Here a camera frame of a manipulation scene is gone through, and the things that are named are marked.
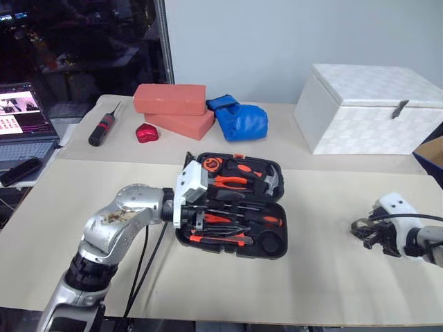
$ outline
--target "beige tabletop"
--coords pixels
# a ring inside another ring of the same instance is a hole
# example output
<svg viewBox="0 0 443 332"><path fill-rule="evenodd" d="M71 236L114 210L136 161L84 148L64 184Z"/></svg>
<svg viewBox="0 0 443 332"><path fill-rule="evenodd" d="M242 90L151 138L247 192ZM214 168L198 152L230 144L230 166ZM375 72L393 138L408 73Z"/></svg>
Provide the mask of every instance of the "beige tabletop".
<svg viewBox="0 0 443 332"><path fill-rule="evenodd" d="M109 136L100 147L92 147L87 141L89 135L103 115L112 111L119 101L122 104L116 112L117 120ZM425 174L413 156L314 156L292 115L294 104L256 105L265 109L269 117L268 136L262 140L227 142L216 122L200 141L158 128L158 141L140 144L135 130L144 118L135 112L132 97L103 95L96 107L83 118L58 158L183 165L187 151L194 155L220 152L274 160L283 169Z"/></svg>
<svg viewBox="0 0 443 332"><path fill-rule="evenodd" d="M56 160L0 233L0 306L43 310L87 219L130 183L171 187L181 167ZM443 215L428 176L284 170L289 247L277 260L184 247L171 225L132 317L308 325L443 324L443 269L366 250L350 223L384 194ZM147 252L161 229L150 228ZM122 315L143 245L118 267L106 315Z"/></svg>

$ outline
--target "laptop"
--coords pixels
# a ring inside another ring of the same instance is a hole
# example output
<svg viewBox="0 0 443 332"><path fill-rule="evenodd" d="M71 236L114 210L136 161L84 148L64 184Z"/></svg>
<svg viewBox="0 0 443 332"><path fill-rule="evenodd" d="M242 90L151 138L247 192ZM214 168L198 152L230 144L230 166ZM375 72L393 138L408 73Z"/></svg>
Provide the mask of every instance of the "laptop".
<svg viewBox="0 0 443 332"><path fill-rule="evenodd" d="M0 85L0 175L36 157L44 165L59 142L29 82ZM33 181L39 172L23 181Z"/></svg>

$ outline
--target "laptop keyboard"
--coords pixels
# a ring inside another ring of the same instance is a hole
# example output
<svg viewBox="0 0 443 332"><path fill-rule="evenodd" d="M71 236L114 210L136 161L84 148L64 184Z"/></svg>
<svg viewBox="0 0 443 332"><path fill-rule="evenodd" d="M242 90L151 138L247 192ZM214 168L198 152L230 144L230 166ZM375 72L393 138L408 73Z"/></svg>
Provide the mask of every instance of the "laptop keyboard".
<svg viewBox="0 0 443 332"><path fill-rule="evenodd" d="M43 158L51 146L52 142L0 145L0 161L28 160L32 157Z"/></svg>

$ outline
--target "laptop screen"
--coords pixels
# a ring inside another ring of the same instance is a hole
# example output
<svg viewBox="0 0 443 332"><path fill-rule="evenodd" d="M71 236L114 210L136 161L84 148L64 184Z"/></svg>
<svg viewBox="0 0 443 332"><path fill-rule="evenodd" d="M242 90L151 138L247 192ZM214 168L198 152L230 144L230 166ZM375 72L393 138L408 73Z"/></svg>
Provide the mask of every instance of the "laptop screen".
<svg viewBox="0 0 443 332"><path fill-rule="evenodd" d="M54 135L29 83L0 86L0 141Z"/></svg>

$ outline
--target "black screwdriver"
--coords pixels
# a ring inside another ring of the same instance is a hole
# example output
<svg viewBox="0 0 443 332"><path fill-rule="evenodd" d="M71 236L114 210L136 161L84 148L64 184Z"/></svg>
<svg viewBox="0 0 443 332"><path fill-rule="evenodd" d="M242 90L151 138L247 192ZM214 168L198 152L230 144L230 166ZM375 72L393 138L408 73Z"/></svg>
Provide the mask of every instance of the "black screwdriver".
<svg viewBox="0 0 443 332"><path fill-rule="evenodd" d="M111 129L116 120L114 118L114 113L116 112L116 109L118 108L120 103L121 102L118 102L116 108L111 113L106 113L105 116L103 116L102 120L97 124L97 127L89 136L88 142L93 147L98 147L100 146L100 144L102 144L106 134Z"/></svg>

